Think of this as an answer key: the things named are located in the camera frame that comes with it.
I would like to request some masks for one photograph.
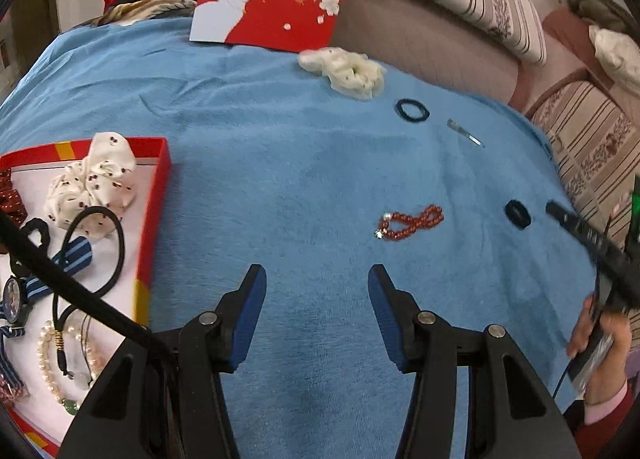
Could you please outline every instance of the pearl necklace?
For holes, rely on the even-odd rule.
[[[69,325],[66,328],[66,332],[73,336],[78,343],[82,344],[82,333],[76,327]],[[38,356],[38,368],[42,373],[42,379],[47,383],[49,392],[56,398],[56,401],[62,405],[69,414],[76,415],[80,409],[82,401],[76,401],[65,397],[51,372],[51,366],[49,363],[49,347],[51,341],[55,340],[55,334],[56,330],[53,327],[53,322],[51,320],[47,321],[46,324],[44,324],[44,327],[40,330],[40,339],[38,340],[38,350],[36,352]],[[88,338],[85,338],[84,342],[86,344],[84,346],[84,352],[91,372],[91,378],[89,378],[85,373],[72,372],[69,372],[69,377],[79,388],[86,391],[89,389],[90,379],[95,381],[95,379],[100,376],[100,373],[104,369],[106,363],[95,350],[95,347],[88,343]]]

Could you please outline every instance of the black rod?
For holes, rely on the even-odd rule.
[[[66,274],[60,266],[41,254],[4,212],[0,212],[0,240],[14,257],[70,304],[149,352],[159,355],[172,371],[177,371],[174,355],[150,330],[97,298],[81,283]]]

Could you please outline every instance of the blue blanket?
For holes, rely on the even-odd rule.
[[[545,215],[548,200],[569,203],[541,132],[507,106],[393,68],[381,97],[351,100],[295,55],[193,44],[189,28],[179,18],[62,35],[0,107],[0,148],[106,130],[169,139],[152,327],[212,309],[253,262],[268,274],[248,359],[224,378],[243,458],[394,456],[413,377],[389,361],[367,297],[376,263],[452,325],[505,326],[552,388],[594,272]],[[400,98],[430,119],[403,121]],[[532,216],[524,231],[506,219],[511,199]],[[433,230],[374,237],[384,212],[431,203],[445,217]],[[462,374],[459,384],[462,406]],[[560,405],[572,395],[563,389]],[[456,432],[452,457],[463,441]]]

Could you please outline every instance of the white cat illustration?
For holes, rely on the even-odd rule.
[[[196,42],[224,42],[244,15],[250,0],[217,0],[205,2],[193,12],[189,40]]]

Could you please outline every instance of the green pendant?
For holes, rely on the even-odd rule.
[[[80,406],[77,401],[74,401],[73,399],[63,399],[62,406],[65,407],[65,410],[71,415],[76,415],[78,410],[80,410]]]

